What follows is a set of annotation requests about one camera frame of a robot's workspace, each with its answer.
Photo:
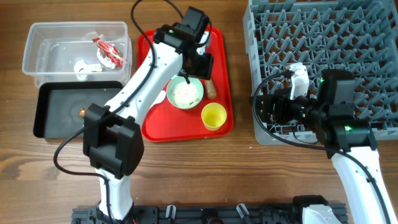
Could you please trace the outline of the green bowl with rice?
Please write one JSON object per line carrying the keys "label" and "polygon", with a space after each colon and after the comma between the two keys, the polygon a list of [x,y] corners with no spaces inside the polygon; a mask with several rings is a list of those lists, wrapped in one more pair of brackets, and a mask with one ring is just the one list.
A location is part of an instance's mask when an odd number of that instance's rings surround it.
{"label": "green bowl with rice", "polygon": [[181,110],[189,110],[198,105],[204,95],[202,82],[197,78],[189,78],[187,83],[184,77],[174,76],[166,88],[166,97],[169,102]]}

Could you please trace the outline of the yellow plastic cup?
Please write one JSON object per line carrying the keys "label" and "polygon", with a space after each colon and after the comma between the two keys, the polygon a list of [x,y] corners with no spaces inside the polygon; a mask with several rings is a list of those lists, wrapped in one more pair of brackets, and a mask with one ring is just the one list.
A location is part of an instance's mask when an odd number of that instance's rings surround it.
{"label": "yellow plastic cup", "polygon": [[201,120],[209,131],[216,131],[224,125],[227,119],[227,112],[219,103],[209,103],[201,111]]}

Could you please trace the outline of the red snack wrapper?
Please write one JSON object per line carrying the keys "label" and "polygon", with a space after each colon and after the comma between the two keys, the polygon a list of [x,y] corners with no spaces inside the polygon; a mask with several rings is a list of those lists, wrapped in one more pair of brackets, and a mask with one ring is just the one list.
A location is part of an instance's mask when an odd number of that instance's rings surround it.
{"label": "red snack wrapper", "polygon": [[93,39],[93,42],[98,47],[97,57],[105,67],[110,69],[122,67],[123,57],[114,45],[103,41],[99,37]]}

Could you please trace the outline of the brown food scrap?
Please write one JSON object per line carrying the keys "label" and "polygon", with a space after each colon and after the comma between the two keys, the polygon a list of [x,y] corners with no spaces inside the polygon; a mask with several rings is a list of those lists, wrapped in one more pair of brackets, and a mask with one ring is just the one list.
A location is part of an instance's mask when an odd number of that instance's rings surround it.
{"label": "brown food scrap", "polygon": [[87,111],[86,108],[80,108],[80,109],[78,110],[78,116],[81,117],[81,118],[84,118],[85,115],[86,115],[86,111]]}

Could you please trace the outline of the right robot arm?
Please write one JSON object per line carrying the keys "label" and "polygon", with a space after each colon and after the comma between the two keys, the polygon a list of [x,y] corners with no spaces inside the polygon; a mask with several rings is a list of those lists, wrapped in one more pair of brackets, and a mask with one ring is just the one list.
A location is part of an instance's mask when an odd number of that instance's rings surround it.
{"label": "right robot arm", "polygon": [[343,184],[351,214],[356,223],[397,223],[391,200],[380,171],[377,141],[369,122],[354,117],[354,78],[340,69],[322,71],[315,99],[306,96],[307,86],[299,72],[285,71],[292,86],[279,93],[260,93],[263,85],[278,77],[265,78],[251,98],[254,118],[271,134],[263,122],[275,116],[278,123],[296,119],[312,128],[319,146],[278,141],[296,147],[325,151]]}

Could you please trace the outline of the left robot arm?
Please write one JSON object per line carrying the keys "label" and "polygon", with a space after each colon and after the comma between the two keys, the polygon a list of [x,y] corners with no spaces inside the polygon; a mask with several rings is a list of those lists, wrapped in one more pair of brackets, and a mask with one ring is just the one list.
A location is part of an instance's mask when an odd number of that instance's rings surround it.
{"label": "left robot arm", "polygon": [[87,109],[83,153],[100,177],[99,222],[123,223],[131,218],[131,174],[144,153],[141,126],[163,87],[175,75],[184,80],[211,78],[213,56],[205,51],[210,44],[209,24],[203,11],[189,7],[181,22],[158,28],[127,85],[104,106],[92,104]]}

